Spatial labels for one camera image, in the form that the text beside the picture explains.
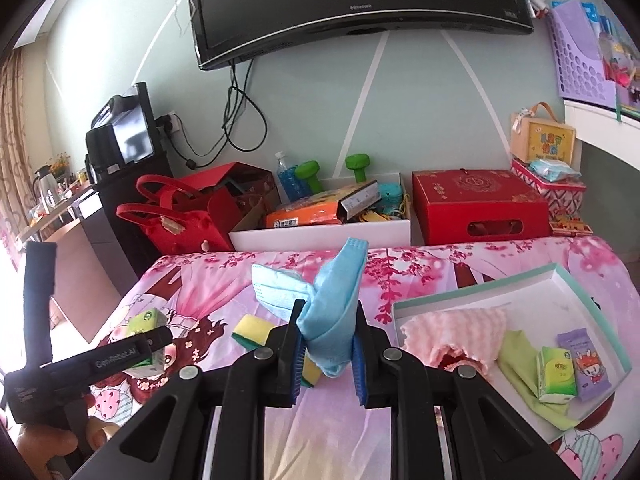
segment floral bedspread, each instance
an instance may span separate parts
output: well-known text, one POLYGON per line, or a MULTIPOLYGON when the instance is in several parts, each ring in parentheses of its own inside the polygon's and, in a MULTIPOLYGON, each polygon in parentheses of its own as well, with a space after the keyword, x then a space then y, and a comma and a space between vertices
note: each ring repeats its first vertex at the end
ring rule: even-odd
MULTIPOLYGON (((136 380, 113 376, 95 388, 95 415, 124 423, 187 364, 203 370, 230 365, 244 353, 231 332, 244 314, 282 322, 257 303, 251 265, 294 269, 311 281, 337 251, 308 253, 204 253, 165 256, 123 298, 102 329, 104 344, 122 337, 126 320, 149 307, 170 319, 174 343, 163 375, 136 380)), ((552 444, 582 480, 612 478, 640 438, 640 298, 625 266, 596 237, 370 250, 360 300, 370 324, 396 341, 392 304, 459 286, 496 280, 549 263, 565 267, 617 329, 634 365, 625 383, 576 429, 552 444)), ((387 410, 367 412, 347 370, 303 388, 292 410, 268 409, 265 478, 388 479, 387 410)))

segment orange box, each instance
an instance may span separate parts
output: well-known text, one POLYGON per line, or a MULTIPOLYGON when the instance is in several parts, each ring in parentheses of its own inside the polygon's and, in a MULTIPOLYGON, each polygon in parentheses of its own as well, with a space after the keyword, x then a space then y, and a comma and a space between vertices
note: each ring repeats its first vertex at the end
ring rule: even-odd
MULTIPOLYGON (((521 161, 529 163, 537 158, 548 158, 552 160, 562 160, 571 164, 574 156, 575 128, 567 124, 559 123, 546 103, 543 107, 554 119, 539 119, 537 117, 520 117, 518 114, 511 115, 511 153, 521 161)), ((535 114, 538 105, 531 111, 535 114)))
POLYGON ((267 215, 267 228, 316 224, 343 224, 380 200, 377 181, 351 184, 340 189, 296 200, 267 215))

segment pink fuzzy cloth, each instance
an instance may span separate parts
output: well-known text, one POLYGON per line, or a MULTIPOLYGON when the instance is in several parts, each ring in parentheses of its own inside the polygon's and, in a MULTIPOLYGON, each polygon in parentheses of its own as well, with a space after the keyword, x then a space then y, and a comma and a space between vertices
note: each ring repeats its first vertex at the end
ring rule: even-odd
POLYGON ((478 362, 479 371, 486 375, 498 358, 506 327, 507 316, 499 307, 427 312, 400 327, 405 336, 402 348, 433 368, 445 356, 466 357, 478 362))

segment green cloth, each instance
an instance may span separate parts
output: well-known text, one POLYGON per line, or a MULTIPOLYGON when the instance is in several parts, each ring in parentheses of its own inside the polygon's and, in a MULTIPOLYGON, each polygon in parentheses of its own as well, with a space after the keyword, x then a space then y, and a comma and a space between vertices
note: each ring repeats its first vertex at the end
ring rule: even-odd
POLYGON ((497 363, 511 386, 533 412, 548 420, 558 430, 570 430, 580 421, 566 416, 569 409, 567 404, 549 404, 538 400, 537 355, 538 351, 531 346, 522 330, 507 330, 497 363))

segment silver screw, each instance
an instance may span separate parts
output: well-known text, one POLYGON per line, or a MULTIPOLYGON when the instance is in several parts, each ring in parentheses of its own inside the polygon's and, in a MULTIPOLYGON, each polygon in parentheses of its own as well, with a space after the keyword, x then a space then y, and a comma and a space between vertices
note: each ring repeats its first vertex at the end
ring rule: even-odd
POLYGON ((382 357, 387 361, 399 361, 402 358, 402 350, 399 348, 387 348, 382 352, 382 357))
POLYGON ((189 379, 195 379, 198 376, 198 367, 197 366, 185 366, 181 368, 178 372, 178 375, 181 379, 188 381, 189 379))
POLYGON ((254 357, 260 361, 265 361, 273 356, 273 350, 268 346, 257 348, 254 352, 254 357))
POLYGON ((458 375, 463 379, 473 379, 478 373, 475 368, 469 365, 460 365, 458 368, 456 368, 456 371, 458 372, 458 375))

